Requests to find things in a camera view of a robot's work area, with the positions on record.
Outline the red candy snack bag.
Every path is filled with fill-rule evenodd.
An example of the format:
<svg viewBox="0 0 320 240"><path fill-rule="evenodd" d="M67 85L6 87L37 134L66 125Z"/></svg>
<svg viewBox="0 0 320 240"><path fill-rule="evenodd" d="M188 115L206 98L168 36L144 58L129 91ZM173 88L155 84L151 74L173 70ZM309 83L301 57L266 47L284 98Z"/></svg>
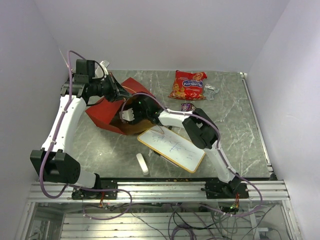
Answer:
<svg viewBox="0 0 320 240"><path fill-rule="evenodd" d="M205 72L185 72L176 70L169 98L187 101L204 100L204 80L207 79Z"/></svg>

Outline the red paper bag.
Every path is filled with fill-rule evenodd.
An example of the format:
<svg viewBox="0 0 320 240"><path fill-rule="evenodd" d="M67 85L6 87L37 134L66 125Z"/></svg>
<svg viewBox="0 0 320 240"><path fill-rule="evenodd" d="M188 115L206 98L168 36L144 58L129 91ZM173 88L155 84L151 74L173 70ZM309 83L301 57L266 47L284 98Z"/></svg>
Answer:
<svg viewBox="0 0 320 240"><path fill-rule="evenodd" d="M151 95L152 97L155 97L142 84L140 84L131 77L129 77L127 80L121 83L121 85L124 87L125 90L127 90L131 94L142 92ZM125 105L125 109L131 103L136 103L138 101L138 97L146 96L137 95L132 97L128 100L127 104ZM85 112L98 128L122 135L128 136L139 134L155 126L155 124L153 124L148 119L143 119L142 121L136 124L122 122L122 120L120 119L120 111L123 103L124 100L108 102L104 99L101 103L94 106L90 106L87 110L85 110Z"/></svg>

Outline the silver foil snack packet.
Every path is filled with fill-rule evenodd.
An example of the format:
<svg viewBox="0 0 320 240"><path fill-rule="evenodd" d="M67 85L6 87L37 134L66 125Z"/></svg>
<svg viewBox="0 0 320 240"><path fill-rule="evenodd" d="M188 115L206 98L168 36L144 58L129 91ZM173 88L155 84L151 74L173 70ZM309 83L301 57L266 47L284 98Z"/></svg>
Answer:
<svg viewBox="0 0 320 240"><path fill-rule="evenodd" d="M210 84L206 84L203 89L203 96L207 100L212 101L215 99L215 95L218 94L219 91L220 91L219 88L216 88Z"/></svg>

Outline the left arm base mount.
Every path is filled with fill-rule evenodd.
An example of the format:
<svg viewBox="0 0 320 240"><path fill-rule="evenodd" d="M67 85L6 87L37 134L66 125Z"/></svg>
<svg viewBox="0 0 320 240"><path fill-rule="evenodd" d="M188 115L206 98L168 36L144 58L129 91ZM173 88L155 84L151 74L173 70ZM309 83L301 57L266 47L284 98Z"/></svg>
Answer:
<svg viewBox="0 0 320 240"><path fill-rule="evenodd" d="M72 190L72 200L115 200L117 198L117 182L113 180L101 180L94 188L86 190L84 188L74 188Z"/></svg>

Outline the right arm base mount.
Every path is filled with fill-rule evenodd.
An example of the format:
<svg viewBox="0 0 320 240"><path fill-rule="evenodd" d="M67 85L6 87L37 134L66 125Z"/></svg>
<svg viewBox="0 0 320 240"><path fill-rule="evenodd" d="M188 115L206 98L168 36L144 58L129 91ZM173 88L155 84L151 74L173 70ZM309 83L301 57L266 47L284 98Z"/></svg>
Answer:
<svg viewBox="0 0 320 240"><path fill-rule="evenodd" d="M225 183L218 178L212 178L205 182L204 187L200 189L205 192L207 199L248 199L248 187L245 183L235 177L232 181Z"/></svg>

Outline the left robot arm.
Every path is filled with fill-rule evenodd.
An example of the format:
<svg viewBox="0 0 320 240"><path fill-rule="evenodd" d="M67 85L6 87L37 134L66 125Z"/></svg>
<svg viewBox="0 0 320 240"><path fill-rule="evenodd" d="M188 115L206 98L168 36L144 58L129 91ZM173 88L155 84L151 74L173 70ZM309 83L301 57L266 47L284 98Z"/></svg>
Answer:
<svg viewBox="0 0 320 240"><path fill-rule="evenodd" d="M100 176L82 169L70 151L77 124L91 97L115 102L131 96L107 70L108 65L107 61L76 60L75 72L70 71L61 86L59 109L50 133L41 148L30 154L41 190L48 198L53 196L46 191L46 182L84 190L91 199L102 193Z"/></svg>

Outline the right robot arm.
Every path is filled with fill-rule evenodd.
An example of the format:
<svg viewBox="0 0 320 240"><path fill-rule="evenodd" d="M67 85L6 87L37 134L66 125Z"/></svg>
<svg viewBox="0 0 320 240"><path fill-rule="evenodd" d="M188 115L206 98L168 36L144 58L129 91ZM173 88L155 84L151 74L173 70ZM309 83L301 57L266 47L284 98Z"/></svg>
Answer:
<svg viewBox="0 0 320 240"><path fill-rule="evenodd" d="M204 150L213 163L217 178L222 183L219 190L221 194L231 198L238 192L241 179L221 148L221 134L218 127L202 109L172 110L160 106L154 97L140 93L129 101L121 117L132 125L148 120L158 126L184 129L191 142L197 148Z"/></svg>

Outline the purple candy packet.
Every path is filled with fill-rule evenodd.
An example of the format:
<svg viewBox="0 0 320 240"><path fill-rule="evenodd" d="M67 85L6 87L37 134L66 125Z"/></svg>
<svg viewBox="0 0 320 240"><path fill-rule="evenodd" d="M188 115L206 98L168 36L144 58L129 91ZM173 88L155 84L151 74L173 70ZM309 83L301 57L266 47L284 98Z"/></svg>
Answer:
<svg viewBox="0 0 320 240"><path fill-rule="evenodd" d="M196 109L196 107L190 102L182 103L180 106L182 112L193 112Z"/></svg>

